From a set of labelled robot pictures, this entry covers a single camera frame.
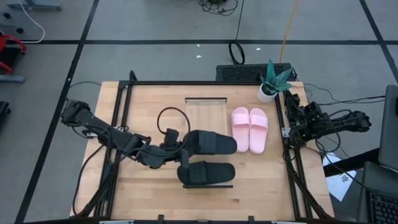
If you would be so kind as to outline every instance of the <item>wooden tabletop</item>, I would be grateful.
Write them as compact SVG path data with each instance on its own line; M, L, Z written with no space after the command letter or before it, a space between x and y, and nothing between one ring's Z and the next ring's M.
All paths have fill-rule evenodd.
M303 105L307 104L302 82L292 82L292 93L297 93ZM103 82L96 105L95 115L111 122L118 82ZM133 86L127 125L130 132L152 137L152 144L160 144L164 135L159 133L156 119L159 112L168 106L186 111L194 120L192 129L202 126L214 127L217 132L231 133L232 111L245 106L248 110L260 108L269 119L269 132L263 154L235 153L229 156L193 156L190 162L230 162L236 169L231 181L233 189L183 189L177 178L179 164L169 162L153 170L140 163L125 159L120 164L113 219L155 220L165 215L166 220L247 220L254 215L256 220L294 220L292 200L285 161L282 158L282 139L275 102L261 103L257 99L258 86L185 86L185 85L136 85ZM123 112L125 93L119 110ZM197 115L196 104L185 101L187 97L227 98L207 106L208 115ZM186 121L176 111L166 111L160 119L163 129L173 128L180 137L187 132ZM88 141L85 160L100 146L96 139ZM315 149L313 142L308 147ZM76 209L80 211L93 196L100 182L104 150L86 166L81 177ZM334 216L319 155L302 149L307 187L325 211ZM297 188L301 216L305 216L302 194Z

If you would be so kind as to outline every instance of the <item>black slipper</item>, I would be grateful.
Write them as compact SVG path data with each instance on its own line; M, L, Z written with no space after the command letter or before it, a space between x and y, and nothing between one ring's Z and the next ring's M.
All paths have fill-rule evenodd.
M185 148L189 156L196 155L230 155L236 152L234 138L217 134L214 131L194 130L186 134Z
M230 163L194 162L189 169L179 166L178 179L186 185L207 185L227 182L235 178L235 168Z

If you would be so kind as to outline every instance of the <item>red object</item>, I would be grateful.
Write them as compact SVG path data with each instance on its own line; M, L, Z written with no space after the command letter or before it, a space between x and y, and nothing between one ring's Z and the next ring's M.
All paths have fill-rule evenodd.
M21 52L26 51L25 44L22 43L19 39L15 38L11 35L8 35L8 34L3 34L3 35L0 35L0 54L3 50L5 50L4 48L6 48L8 40L13 40L16 44L19 44L21 46ZM5 54L6 54L5 55L6 58L4 58L3 56L0 57L1 58L0 68L5 70L6 74L12 75L14 73L14 71L12 70L11 66L14 62L10 62L9 60L14 61L14 59L8 58L7 54L9 54L9 53L5 53Z
M11 40L15 41L15 43L19 44L22 47L21 51L23 51L23 52L26 51L25 44L22 43L19 39L15 38L11 35L8 35L8 34L3 34L3 35L0 35L0 52L7 45L8 39L11 39Z

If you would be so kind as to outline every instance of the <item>white plant pot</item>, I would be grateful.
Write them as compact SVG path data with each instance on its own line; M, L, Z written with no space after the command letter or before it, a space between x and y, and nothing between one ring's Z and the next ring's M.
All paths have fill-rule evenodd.
M262 90L261 90L261 88L262 88L262 84L261 84L261 86L260 86L260 88L259 88L259 91L257 92L257 97L259 98L259 100L260 100L261 102L263 102L263 103L270 103L270 102L273 102L273 101L275 100L275 96L276 96L277 93L275 93L275 94L269 96L269 95L263 93Z

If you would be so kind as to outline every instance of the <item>pink slide sandal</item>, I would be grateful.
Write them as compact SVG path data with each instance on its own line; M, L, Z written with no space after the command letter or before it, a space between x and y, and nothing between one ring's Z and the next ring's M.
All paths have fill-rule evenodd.
M245 107L236 108L231 114L232 137L234 137L238 152L249 149L249 111Z
M259 108L250 111L250 140L249 148L254 154L264 152L268 132L268 118Z

